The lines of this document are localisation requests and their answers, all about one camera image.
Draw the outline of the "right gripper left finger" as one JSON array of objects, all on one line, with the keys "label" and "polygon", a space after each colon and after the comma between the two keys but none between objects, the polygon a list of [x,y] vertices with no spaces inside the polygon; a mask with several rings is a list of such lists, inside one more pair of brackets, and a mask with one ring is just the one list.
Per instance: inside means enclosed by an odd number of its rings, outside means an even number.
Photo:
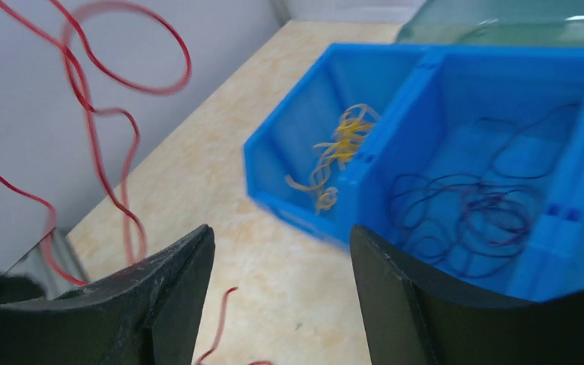
[{"label": "right gripper left finger", "polygon": [[190,364],[214,251],[201,225],[53,300],[0,304],[0,364]]}]

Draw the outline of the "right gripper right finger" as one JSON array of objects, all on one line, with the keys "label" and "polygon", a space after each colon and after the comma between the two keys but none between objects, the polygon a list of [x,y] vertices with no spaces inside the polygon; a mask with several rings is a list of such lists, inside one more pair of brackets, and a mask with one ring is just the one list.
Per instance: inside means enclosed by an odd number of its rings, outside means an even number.
[{"label": "right gripper right finger", "polygon": [[541,303],[498,294],[362,225],[350,248],[374,364],[584,364],[584,290]]}]

